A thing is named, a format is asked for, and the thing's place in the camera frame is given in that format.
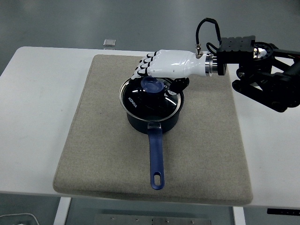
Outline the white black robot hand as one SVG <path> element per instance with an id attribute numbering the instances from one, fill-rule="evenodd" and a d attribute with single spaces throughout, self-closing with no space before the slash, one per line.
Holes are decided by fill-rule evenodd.
<path id="1" fill-rule="evenodd" d="M 165 96 L 174 96 L 188 86 L 189 76 L 211 76 L 210 58 L 211 54 L 206 51 L 200 58 L 197 58 L 193 52 L 182 50 L 150 52 L 140 60 L 131 79 L 134 80 L 147 76 L 170 78 L 173 82 L 165 92 Z"/>

